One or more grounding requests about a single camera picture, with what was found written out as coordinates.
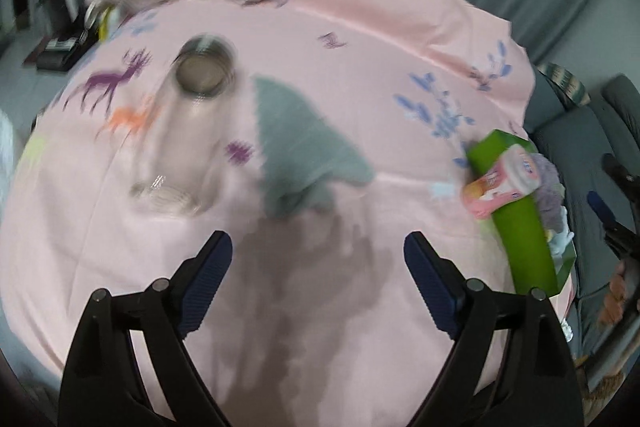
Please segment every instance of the purple deer print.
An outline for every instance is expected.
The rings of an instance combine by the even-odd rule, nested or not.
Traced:
[[[151,55],[146,52],[146,48],[134,53],[129,57],[130,52],[131,50],[125,53],[124,57],[122,57],[122,61],[128,66],[124,72],[101,71],[99,73],[92,74],[84,84],[76,87],[76,89],[71,92],[68,99],[66,99],[65,105],[62,110],[66,109],[66,105],[69,103],[69,100],[71,100],[73,97],[80,94],[80,92],[84,90],[82,101],[80,102],[80,111],[84,112],[84,103],[89,93],[94,89],[104,88],[104,92],[95,100],[94,105],[92,105],[91,111],[89,111],[89,114],[94,113],[95,107],[102,100],[104,100],[107,95],[109,97],[109,101],[107,102],[106,114],[109,114],[109,111],[111,110],[111,102],[113,101],[113,95],[116,92],[116,88],[120,84],[126,84],[134,76],[140,76],[143,68],[149,62],[151,62]]]

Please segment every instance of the metal screw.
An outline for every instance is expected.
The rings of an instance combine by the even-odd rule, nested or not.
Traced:
[[[481,292],[484,290],[484,283],[479,279],[469,279],[466,282],[466,287],[472,292]]]
[[[96,302],[100,302],[106,296],[107,296],[107,290],[105,290],[104,288],[99,288],[91,294],[91,298]]]
[[[164,290],[169,288],[169,279],[165,279],[164,277],[156,279],[151,285],[151,288],[153,288],[157,292],[163,292]]]
[[[536,301],[543,301],[546,299],[546,293],[541,290],[540,288],[533,288],[531,290],[531,296],[536,300]]]

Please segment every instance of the purple cloth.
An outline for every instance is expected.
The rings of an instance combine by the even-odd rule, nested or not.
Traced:
[[[562,222],[562,200],[564,200],[564,195],[560,189],[558,169],[542,154],[532,154],[531,157],[538,168],[540,176],[540,187],[533,192],[533,199],[540,214],[540,221],[545,230],[554,230],[556,233],[560,233],[564,228]]]

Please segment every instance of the pink bed sheet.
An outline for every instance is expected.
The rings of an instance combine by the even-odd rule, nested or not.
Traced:
[[[128,192],[140,119],[114,128],[113,117],[143,114],[181,45],[200,33],[238,52],[225,188],[192,219],[137,214]],[[151,62],[118,85],[109,112],[108,99],[91,112],[100,91],[84,110],[81,94],[65,108],[91,74],[124,74],[124,55],[140,50]],[[375,181],[333,185],[334,212],[267,219],[255,74],[300,90],[357,144]],[[509,23],[463,0],[179,0],[141,13],[78,67],[27,145],[0,230],[8,322],[61,375],[92,290],[140,291],[225,230],[234,261],[186,346],[233,425],[404,426],[452,343],[404,265],[403,239],[422,230],[466,277],[513,290],[495,231],[465,211],[459,191],[471,176],[466,143],[495,128],[525,136],[533,81]],[[569,292],[554,299],[559,315]],[[138,336],[135,345],[154,406],[170,415]],[[497,335],[482,385],[503,346]]]

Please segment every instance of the blue gripper pad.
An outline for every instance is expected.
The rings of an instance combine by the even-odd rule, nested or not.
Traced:
[[[233,246],[228,234],[215,232],[202,247],[198,256],[186,262],[192,263],[187,265],[187,268],[194,273],[189,274],[188,285],[183,290],[179,304],[180,322],[177,330],[182,340],[202,324],[211,301],[231,264],[232,253]],[[176,275],[181,269],[182,266],[178,268]]]
[[[587,203],[591,207],[591,210],[596,213],[598,219],[603,223],[605,227],[613,228],[616,225],[616,216],[609,208],[600,195],[594,190],[590,190],[587,194]]]
[[[462,274],[453,263],[441,259],[420,232],[405,238],[404,261],[436,327],[456,340],[462,331],[459,315],[466,301]]]

